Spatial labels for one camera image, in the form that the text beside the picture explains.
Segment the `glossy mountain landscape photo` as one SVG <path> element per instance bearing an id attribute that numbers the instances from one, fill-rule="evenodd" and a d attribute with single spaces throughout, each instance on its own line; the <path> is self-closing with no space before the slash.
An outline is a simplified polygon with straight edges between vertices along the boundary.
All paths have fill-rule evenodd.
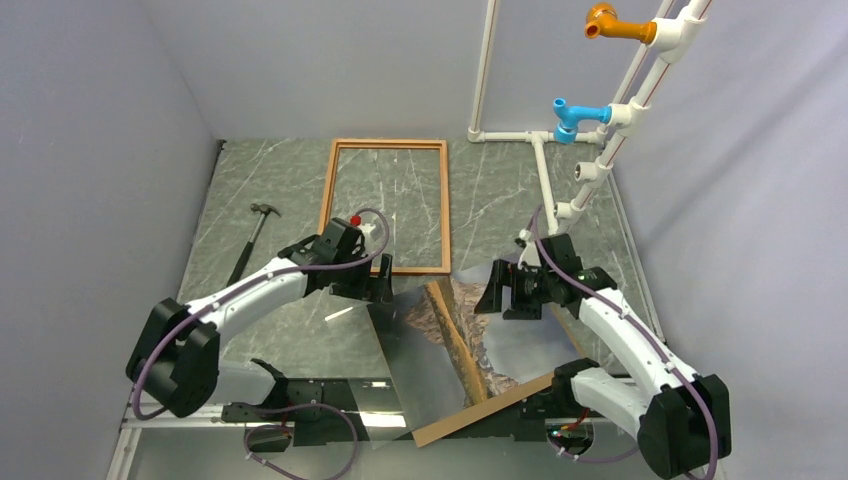
<path id="1" fill-rule="evenodd" d="M 441 423 L 578 358 L 550 306 L 538 320 L 478 314 L 491 264 L 395 294 L 368 313 L 413 430 Z"/>

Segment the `wooden picture frame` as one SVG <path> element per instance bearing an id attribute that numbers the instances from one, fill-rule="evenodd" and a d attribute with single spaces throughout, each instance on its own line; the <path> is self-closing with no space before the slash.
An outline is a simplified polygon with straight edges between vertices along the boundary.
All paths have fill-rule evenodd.
<path id="1" fill-rule="evenodd" d="M 332 141 L 318 229 L 374 214 L 398 276 L 451 272 L 448 146 L 434 139 Z"/>

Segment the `blue pipe elbow fitting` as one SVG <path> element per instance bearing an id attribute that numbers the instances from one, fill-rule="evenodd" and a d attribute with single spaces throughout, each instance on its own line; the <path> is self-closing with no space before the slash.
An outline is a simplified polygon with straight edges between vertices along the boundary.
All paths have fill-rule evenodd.
<path id="1" fill-rule="evenodd" d="M 569 105 L 564 98 L 556 98 L 552 102 L 552 109 L 558 123 L 553 132 L 554 140 L 562 144 L 571 144 L 577 140 L 579 124 L 582 121 L 592 120 L 602 124 L 608 124 L 612 118 L 612 107 L 586 107 Z"/>

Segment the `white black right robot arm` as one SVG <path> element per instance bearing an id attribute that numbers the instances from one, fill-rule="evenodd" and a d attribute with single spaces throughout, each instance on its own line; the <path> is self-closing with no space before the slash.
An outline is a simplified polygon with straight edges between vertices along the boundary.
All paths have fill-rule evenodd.
<path id="1" fill-rule="evenodd" d="M 518 260 L 493 262 L 475 310 L 509 320 L 539 320 L 545 305 L 567 308 L 594 332 L 631 378 L 614 378 L 594 360 L 557 367 L 550 383 L 557 411 L 595 411 L 627 432 L 661 479 L 715 478 L 732 451 L 730 392 L 716 374 L 681 360 L 631 309 L 613 278 L 586 267 L 569 235 L 535 239 L 522 231 Z"/>

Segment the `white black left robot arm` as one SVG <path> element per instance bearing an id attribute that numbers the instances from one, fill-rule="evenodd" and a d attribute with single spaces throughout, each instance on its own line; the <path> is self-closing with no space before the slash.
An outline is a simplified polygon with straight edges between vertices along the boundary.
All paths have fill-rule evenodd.
<path id="1" fill-rule="evenodd" d="M 333 218 L 320 234 L 285 247 L 256 272 L 204 298 L 166 298 L 150 311 L 125 373 L 138 420 L 194 414 L 211 399 L 247 405 L 272 420 L 290 404 L 290 381 L 261 359 L 226 366 L 222 349 L 280 307 L 316 291 L 388 305 L 393 257 L 384 239 L 373 251 L 354 219 Z"/>

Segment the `orange pipe elbow fitting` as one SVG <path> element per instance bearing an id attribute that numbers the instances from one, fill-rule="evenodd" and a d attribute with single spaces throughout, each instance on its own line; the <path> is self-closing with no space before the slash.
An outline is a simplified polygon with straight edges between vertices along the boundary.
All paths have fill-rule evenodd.
<path id="1" fill-rule="evenodd" d="M 646 45 L 655 40 L 657 31 L 658 26 L 654 21 L 633 23 L 620 20 L 617 10 L 605 2 L 595 4 L 588 10 L 584 26 L 584 35 L 588 39 L 631 39 Z"/>

